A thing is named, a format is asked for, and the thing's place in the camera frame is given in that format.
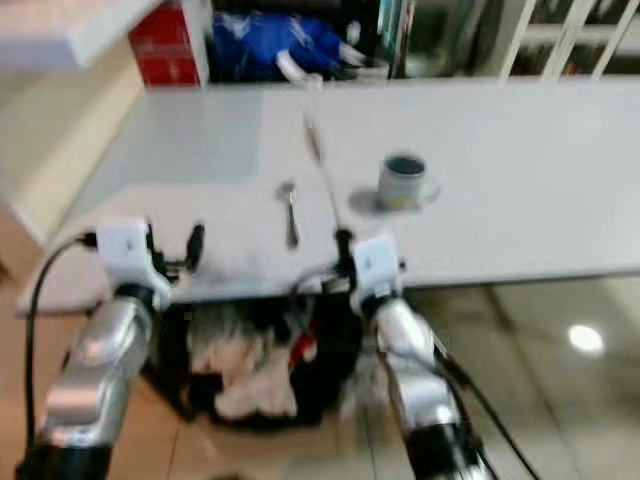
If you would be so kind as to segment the silver metal fork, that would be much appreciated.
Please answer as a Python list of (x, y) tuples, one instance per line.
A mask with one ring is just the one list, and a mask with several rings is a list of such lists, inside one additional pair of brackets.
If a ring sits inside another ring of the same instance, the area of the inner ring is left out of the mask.
[(283, 202), (285, 210), (285, 244), (289, 250), (297, 250), (300, 247), (300, 224), (298, 224), (297, 212), (294, 209), (294, 192), (296, 183), (294, 180), (283, 180), (276, 189), (276, 197)]

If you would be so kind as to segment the long thin metal utensil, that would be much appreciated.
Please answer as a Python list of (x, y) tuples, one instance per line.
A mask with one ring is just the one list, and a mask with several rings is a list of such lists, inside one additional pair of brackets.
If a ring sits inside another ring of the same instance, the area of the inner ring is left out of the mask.
[(305, 110), (303, 110), (303, 133), (305, 133), (305, 140), (307, 143), (308, 151), (310, 151), (312, 160), (314, 160), (317, 169), (320, 170), (321, 178), (323, 178), (326, 197), (328, 197), (330, 210), (332, 210), (332, 215), (334, 218), (335, 229), (344, 230), (346, 229), (346, 221), (344, 221), (342, 211), (340, 211), (337, 191), (335, 191), (332, 173), (330, 173), (328, 164), (326, 164), (323, 138), (321, 138), (320, 136), (320, 131), (319, 128), (317, 128), (314, 111), (312, 111), (311, 108), (306, 108)]

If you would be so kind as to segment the grey-blue mug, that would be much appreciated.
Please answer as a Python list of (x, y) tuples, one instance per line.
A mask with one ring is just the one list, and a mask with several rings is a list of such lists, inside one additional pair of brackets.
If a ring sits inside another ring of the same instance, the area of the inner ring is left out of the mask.
[(419, 155), (397, 152), (381, 161), (375, 205), (381, 211), (421, 209), (442, 193), (442, 183)]

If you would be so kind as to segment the pile of clothes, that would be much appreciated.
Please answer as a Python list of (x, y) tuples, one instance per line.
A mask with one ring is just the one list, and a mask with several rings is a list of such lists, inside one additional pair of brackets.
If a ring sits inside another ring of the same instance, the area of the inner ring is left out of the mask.
[(189, 404), (251, 431), (320, 424), (343, 401), (366, 333), (333, 296), (197, 303), (178, 317)]

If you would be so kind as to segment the small red cardboard box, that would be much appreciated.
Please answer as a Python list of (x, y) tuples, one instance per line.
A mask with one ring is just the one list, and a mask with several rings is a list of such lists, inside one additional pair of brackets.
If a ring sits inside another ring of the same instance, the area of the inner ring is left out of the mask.
[(146, 88), (202, 88), (207, 78), (204, 58), (189, 49), (134, 50)]

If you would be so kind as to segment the large red cardboard box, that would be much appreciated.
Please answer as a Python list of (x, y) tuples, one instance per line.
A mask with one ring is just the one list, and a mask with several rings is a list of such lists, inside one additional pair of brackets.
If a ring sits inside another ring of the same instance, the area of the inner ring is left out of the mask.
[(129, 32), (134, 54), (178, 54), (202, 49), (211, 14), (211, 0), (161, 0)]

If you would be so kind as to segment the white counter ledge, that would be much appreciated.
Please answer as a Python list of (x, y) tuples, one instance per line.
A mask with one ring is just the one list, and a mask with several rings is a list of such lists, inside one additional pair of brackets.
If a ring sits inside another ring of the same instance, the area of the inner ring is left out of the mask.
[(0, 73), (91, 67), (165, 0), (0, 0)]

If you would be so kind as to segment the white glass-door cabinet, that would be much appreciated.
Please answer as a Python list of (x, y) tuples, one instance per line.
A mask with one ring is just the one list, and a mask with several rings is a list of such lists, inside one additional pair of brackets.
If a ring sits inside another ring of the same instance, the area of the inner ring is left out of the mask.
[(640, 0), (504, 0), (486, 72), (503, 81), (640, 76)]

